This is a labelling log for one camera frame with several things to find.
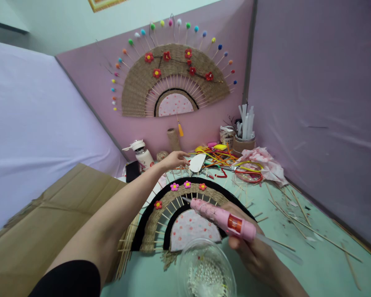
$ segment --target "table surface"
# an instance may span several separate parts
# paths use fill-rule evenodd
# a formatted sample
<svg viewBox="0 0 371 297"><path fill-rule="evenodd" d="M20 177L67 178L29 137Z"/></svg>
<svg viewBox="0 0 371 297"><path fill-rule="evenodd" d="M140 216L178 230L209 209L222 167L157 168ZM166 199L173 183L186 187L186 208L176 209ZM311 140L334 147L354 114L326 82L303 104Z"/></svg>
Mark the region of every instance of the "table surface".
<svg viewBox="0 0 371 297"><path fill-rule="evenodd" d="M209 171L213 175L215 173L221 175L221 171L218 171L218 169L209 169ZM268 219L259 223L265 235L273 240L291 246L296 250L295 254L303 260L304 263L300 266L282 254L277 253L279 258L293 272L311 297L371 296L371 255L348 236L347 233L335 225L329 217L304 198L298 191L294 190L300 204L303 207L308 206L311 209L304 210L305 213L309 214L308 218L312 229L318 231L321 235L327 236L328 239L338 245L341 245L341 242L343 242L345 248L350 253L353 253L363 261L363 263L360 263L350 257L362 289L361 291L355 285L345 253L342 250L322 238L319 240L312 231L296 222L305 236L316 240L315 242L308 241L308 244L296 227L290 224L287 218L268 201L268 199L271 199L271 196L268 192L267 185L270 187L275 200L285 211L293 212L300 221L307 224L299 207L292 205L286 206L284 195L278 188L272 183L266 182L263 182L261 186L254 186L244 182L239 183L240 180L234 174L228 171L227 174L228 181L227 179L215 177L214 182L221 186L224 186L226 183L225 188L232 193L237 192L236 197L244 205L247 205L253 199L254 204L248 207L249 211L253 215L262 212L257 217L257 220L268 217ZM174 180L172 174L168 174L168 177L171 182ZM240 190L238 185L243 185L243 190ZM292 197L289 192L287 192L287 195L290 198ZM219 246L231 263L236 279L238 296L276 296L266 285L260 283L249 274L237 253L229 248L228 238L225 238ZM178 296L178 267L172 263L168 270L164 271L164 263L160 257L160 252L154 255L132 252L125 274L119 281L105 286L101 296Z"/></svg>

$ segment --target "cardboard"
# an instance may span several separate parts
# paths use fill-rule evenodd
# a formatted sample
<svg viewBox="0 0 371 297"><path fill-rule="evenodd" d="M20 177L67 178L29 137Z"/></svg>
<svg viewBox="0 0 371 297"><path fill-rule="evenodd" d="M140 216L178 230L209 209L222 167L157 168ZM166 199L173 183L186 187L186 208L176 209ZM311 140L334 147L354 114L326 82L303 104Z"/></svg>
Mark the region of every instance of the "cardboard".
<svg viewBox="0 0 371 297"><path fill-rule="evenodd" d="M12 217L0 231L0 296L28 296L72 236L125 185L78 164Z"/></svg>

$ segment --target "twine ball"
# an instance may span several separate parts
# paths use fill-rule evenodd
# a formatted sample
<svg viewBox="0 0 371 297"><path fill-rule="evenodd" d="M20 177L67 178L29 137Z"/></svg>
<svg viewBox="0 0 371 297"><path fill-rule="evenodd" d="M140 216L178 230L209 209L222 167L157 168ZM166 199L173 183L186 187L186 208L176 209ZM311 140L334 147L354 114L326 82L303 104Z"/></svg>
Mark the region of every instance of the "twine ball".
<svg viewBox="0 0 371 297"><path fill-rule="evenodd" d="M157 154L157 160L158 162L159 161L162 161L163 159L165 159L167 156L169 156L169 153L167 151L160 151L158 154Z"/></svg>

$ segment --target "red felt flower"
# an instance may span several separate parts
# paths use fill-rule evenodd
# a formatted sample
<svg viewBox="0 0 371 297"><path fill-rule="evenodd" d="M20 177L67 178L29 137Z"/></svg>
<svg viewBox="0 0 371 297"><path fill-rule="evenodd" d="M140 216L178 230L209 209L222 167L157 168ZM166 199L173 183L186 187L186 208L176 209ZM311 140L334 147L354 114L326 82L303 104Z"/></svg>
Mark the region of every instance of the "red felt flower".
<svg viewBox="0 0 371 297"><path fill-rule="evenodd" d="M196 72L195 67L190 67L190 75L191 76L194 76L195 75L195 72Z"/></svg>
<svg viewBox="0 0 371 297"><path fill-rule="evenodd" d="M154 60L154 56L153 56L153 53L151 52L148 52L144 55L144 60L147 62L147 63L151 63L153 60Z"/></svg>
<svg viewBox="0 0 371 297"><path fill-rule="evenodd" d="M169 60L171 59L172 57L170 57L170 52L167 51L167 52L164 52L164 60L166 62L169 62Z"/></svg>
<svg viewBox="0 0 371 297"><path fill-rule="evenodd" d="M193 50L192 49L186 49L186 51L185 51L186 53L185 53L185 57L187 58L187 59L189 59L189 58L191 58L192 56L193 56Z"/></svg>
<svg viewBox="0 0 371 297"><path fill-rule="evenodd" d="M154 69L153 76L155 78L160 78L160 76L161 76L161 70L160 69Z"/></svg>
<svg viewBox="0 0 371 297"><path fill-rule="evenodd" d="M213 74L211 73L211 71L209 73L206 73L205 78L207 81L213 80Z"/></svg>

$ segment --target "hand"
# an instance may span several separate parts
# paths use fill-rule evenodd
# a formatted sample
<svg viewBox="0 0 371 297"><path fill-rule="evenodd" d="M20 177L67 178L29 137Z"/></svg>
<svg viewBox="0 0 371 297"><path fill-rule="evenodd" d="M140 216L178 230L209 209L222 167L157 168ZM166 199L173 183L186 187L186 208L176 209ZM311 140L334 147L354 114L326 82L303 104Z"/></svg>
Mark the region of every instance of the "hand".
<svg viewBox="0 0 371 297"><path fill-rule="evenodd" d="M257 222L235 204L227 202L221 208L251 222L256 227L257 233L264 235ZM247 270L257 279L269 285L280 296L308 296L292 272L280 261L270 246L258 239L249 243L237 237L230 237L228 244L237 251Z"/></svg>
<svg viewBox="0 0 371 297"><path fill-rule="evenodd" d="M189 154L183 151L173 151L165 159L158 164L164 168L165 171L174 169L179 166L190 166L190 162L184 157L190 157Z"/></svg>

